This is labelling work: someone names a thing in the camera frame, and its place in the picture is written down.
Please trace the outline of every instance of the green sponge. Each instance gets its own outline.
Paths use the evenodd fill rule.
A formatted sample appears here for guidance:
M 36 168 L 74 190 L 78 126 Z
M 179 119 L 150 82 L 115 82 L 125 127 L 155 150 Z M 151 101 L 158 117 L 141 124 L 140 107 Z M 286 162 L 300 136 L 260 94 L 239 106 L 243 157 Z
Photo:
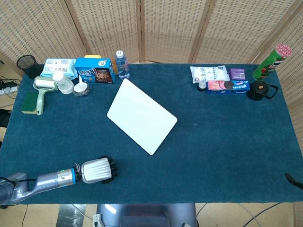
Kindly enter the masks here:
M 25 114 L 36 114 L 37 110 L 37 99 L 38 99 L 38 92 L 27 92 L 24 97 L 21 111 Z

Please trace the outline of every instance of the blue snack box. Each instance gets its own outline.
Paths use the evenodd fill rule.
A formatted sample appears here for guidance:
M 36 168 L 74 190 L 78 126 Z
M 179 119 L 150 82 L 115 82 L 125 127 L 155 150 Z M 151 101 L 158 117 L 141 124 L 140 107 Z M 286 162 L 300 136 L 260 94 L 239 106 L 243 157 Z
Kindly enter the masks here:
M 210 80 L 207 82 L 207 94 L 245 94 L 250 90 L 247 80 Z
M 110 58 L 77 58 L 75 69 L 87 83 L 113 84 L 115 82 Z

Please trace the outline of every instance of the small white container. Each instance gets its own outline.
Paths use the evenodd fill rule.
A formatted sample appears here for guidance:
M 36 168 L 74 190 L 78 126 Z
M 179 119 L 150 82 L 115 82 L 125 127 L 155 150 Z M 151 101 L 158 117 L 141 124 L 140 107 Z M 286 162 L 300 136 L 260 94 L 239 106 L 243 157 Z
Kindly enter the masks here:
M 68 79 L 63 72 L 56 71 L 53 73 L 53 80 L 58 85 L 59 90 L 67 95 L 73 91 L 74 84 L 73 82 Z
M 91 86 L 87 83 L 83 83 L 82 77 L 79 76 L 79 84 L 74 86 L 74 91 L 72 92 L 75 96 L 86 96 L 91 89 Z

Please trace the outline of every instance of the pringles can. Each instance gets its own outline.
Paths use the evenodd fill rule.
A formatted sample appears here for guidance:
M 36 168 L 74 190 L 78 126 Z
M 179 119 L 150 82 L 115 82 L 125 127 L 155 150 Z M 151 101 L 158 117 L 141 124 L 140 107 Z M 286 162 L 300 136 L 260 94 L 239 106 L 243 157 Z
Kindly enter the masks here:
M 252 73 L 253 78 L 256 80 L 263 80 L 271 71 L 289 57 L 291 53 L 292 49 L 288 45 L 279 44 Z

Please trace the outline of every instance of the robotic arm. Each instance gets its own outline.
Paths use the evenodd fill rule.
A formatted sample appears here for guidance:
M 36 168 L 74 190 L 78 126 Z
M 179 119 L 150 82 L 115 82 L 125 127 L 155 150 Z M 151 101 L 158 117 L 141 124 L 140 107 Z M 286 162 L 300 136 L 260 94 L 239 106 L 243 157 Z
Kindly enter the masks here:
M 116 163 L 103 156 L 85 162 L 81 167 L 75 163 L 74 167 L 70 169 L 40 175 L 37 177 L 32 190 L 29 190 L 27 173 L 16 173 L 8 178 L 2 178 L 3 180 L 0 182 L 0 205 L 18 203 L 41 192 L 73 185 L 80 179 L 84 183 L 99 181 L 108 183 L 118 175 L 117 170 Z

